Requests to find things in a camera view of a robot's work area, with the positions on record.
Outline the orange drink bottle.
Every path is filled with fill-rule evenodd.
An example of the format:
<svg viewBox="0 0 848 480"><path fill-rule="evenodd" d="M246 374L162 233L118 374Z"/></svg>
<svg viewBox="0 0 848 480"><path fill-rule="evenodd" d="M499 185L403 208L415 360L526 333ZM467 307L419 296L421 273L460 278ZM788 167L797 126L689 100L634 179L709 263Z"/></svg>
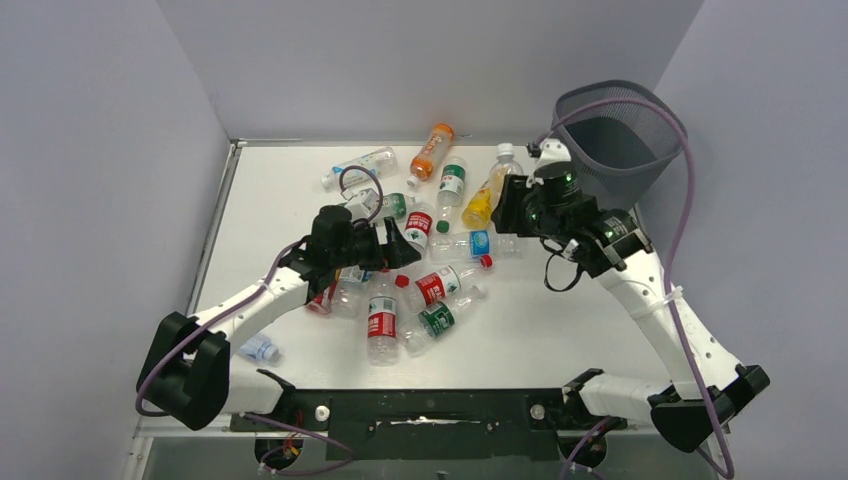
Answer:
<svg viewBox="0 0 848 480"><path fill-rule="evenodd" d="M447 155L454 137L454 130L447 124L440 123L433 127L427 141L410 162L406 179L410 188L417 189L433 176Z"/></svg>

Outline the red label bottle red cap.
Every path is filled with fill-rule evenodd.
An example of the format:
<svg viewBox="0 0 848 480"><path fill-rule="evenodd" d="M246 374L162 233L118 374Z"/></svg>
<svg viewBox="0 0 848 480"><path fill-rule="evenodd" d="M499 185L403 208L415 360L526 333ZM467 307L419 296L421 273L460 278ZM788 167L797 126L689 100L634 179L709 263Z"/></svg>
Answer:
<svg viewBox="0 0 848 480"><path fill-rule="evenodd" d="M417 313L437 301L476 286L491 272L493 266L494 259L490 255L483 255L473 262L450 264L431 270L417 279L404 274L398 275L395 286L400 289L407 309Z"/></svg>

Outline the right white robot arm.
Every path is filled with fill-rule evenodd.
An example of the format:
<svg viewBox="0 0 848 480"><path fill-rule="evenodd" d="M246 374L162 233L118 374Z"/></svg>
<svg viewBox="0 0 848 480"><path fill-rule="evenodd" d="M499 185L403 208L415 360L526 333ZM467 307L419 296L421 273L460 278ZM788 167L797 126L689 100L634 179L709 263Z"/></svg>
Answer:
<svg viewBox="0 0 848 480"><path fill-rule="evenodd" d="M506 176L492 221L499 233L556 243L553 254L619 302L670 377L652 383L589 369L564 387L562 411L572 425L598 417L650 423L692 453L769 386L761 366L743 364L708 331L681 288L664 286L659 256L633 217L600 208L568 163Z"/></svg>

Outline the dark green label bottle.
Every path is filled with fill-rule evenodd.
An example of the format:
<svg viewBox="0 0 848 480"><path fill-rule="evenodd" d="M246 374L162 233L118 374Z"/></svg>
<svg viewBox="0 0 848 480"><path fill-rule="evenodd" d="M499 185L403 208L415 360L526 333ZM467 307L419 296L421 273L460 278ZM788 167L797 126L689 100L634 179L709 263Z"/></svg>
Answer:
<svg viewBox="0 0 848 480"><path fill-rule="evenodd" d="M407 315L398 325L398 340L409 357L419 357L448 335L459 320L466 320L487 298L485 286L473 286L415 314Z"/></svg>

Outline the grey mesh waste bin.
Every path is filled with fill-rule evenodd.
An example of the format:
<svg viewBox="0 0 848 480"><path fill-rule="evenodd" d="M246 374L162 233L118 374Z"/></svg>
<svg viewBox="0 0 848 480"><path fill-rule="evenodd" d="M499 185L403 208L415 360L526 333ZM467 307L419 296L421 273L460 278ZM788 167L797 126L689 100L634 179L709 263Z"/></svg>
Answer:
<svg viewBox="0 0 848 480"><path fill-rule="evenodd" d="M562 94L552 125L571 153L582 190L603 209L629 210L683 151L688 132L651 90L607 80Z"/></svg>

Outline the clear bottle green label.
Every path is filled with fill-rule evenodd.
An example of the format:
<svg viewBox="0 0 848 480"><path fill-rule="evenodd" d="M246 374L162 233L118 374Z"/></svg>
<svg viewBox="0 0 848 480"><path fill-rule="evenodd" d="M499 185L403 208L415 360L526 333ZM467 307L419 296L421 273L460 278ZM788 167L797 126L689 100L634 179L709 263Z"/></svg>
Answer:
<svg viewBox="0 0 848 480"><path fill-rule="evenodd" d="M447 234L462 203L467 174L466 161L459 156L445 160L436 197L436 230Z"/></svg>

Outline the clear bottle blue white label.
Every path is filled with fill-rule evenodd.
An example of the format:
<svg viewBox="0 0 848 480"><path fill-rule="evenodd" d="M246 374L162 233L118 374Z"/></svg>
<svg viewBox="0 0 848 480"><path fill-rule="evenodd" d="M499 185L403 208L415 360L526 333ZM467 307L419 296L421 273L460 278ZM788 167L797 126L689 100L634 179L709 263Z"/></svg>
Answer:
<svg viewBox="0 0 848 480"><path fill-rule="evenodd" d="M398 157L395 150L392 147L383 147L334 165L320 178L320 183L327 191L341 191L370 182L372 178L366 171L378 179L395 175L398 171Z"/></svg>

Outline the light blue water bottle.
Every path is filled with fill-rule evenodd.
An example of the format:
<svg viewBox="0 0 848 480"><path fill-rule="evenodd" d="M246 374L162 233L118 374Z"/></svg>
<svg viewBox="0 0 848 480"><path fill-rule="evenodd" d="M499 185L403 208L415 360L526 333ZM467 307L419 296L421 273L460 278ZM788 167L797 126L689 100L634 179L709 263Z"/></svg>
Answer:
<svg viewBox="0 0 848 480"><path fill-rule="evenodd" d="M276 365L282 358L277 345L261 333L252 336L241 345L238 354L257 365Z"/></svg>

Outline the clear bottle grey label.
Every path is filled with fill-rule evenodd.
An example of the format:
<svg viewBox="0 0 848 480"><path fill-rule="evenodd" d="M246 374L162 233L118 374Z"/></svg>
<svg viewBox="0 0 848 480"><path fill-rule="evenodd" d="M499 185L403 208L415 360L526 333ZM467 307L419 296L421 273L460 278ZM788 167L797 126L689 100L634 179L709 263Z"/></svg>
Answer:
<svg viewBox="0 0 848 480"><path fill-rule="evenodd" d="M371 276L370 271L358 266L341 269L331 300L332 313L342 318L355 318L366 297Z"/></svg>

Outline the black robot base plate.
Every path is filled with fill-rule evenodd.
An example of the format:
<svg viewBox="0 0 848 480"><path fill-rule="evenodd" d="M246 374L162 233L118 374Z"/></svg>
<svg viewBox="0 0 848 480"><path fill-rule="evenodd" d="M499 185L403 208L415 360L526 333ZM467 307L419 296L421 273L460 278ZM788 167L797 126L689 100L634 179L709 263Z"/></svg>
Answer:
<svg viewBox="0 0 848 480"><path fill-rule="evenodd" d="M235 415L239 433L282 424L324 433L357 460L555 461L599 422L561 389L318 389L297 387L257 420Z"/></svg>

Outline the green label tea bottle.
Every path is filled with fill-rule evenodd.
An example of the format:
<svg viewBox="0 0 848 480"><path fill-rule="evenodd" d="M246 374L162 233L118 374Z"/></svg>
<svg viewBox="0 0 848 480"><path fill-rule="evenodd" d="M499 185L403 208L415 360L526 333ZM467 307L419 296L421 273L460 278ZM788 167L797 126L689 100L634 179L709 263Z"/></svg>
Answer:
<svg viewBox="0 0 848 480"><path fill-rule="evenodd" d="M417 198L403 193L389 193L383 196L382 205L377 217L403 220L412 206L417 203Z"/></svg>

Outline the red label water bottle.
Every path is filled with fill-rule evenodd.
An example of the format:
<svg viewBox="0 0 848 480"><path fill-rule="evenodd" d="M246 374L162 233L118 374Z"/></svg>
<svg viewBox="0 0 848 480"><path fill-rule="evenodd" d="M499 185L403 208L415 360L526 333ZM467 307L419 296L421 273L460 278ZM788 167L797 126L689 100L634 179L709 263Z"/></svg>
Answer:
<svg viewBox="0 0 848 480"><path fill-rule="evenodd" d="M422 256L425 256L430 234L434 225L435 208L424 201L415 203L407 215L403 228L405 240Z"/></svg>

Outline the clear bottle white cap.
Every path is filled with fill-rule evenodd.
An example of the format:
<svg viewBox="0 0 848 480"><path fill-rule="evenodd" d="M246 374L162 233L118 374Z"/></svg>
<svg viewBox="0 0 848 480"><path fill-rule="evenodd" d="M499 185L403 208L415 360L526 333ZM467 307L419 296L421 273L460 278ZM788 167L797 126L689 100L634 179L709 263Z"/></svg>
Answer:
<svg viewBox="0 0 848 480"><path fill-rule="evenodd" d="M523 175L522 166L515 160L515 148L512 143L497 145L497 161L489 172L489 187L491 205L496 207L508 175Z"/></svg>

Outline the yellow juice bottle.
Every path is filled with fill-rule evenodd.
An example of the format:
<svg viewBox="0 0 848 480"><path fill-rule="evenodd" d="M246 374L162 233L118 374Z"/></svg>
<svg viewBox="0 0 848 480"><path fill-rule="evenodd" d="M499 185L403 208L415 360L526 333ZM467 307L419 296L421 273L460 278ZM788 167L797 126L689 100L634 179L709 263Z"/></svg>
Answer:
<svg viewBox="0 0 848 480"><path fill-rule="evenodd" d="M491 205L491 182L486 180L469 200L461 220L469 230L482 230L491 220L493 207Z"/></svg>

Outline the red label bottle front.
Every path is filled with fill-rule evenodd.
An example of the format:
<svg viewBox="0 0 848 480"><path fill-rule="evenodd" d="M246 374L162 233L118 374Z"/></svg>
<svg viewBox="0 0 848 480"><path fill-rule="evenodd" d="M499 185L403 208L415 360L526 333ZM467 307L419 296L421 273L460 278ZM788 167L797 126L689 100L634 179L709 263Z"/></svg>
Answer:
<svg viewBox="0 0 848 480"><path fill-rule="evenodd" d="M396 333L398 301L396 287L388 270L371 279L367 310L367 356L372 365L390 366L399 358Z"/></svg>

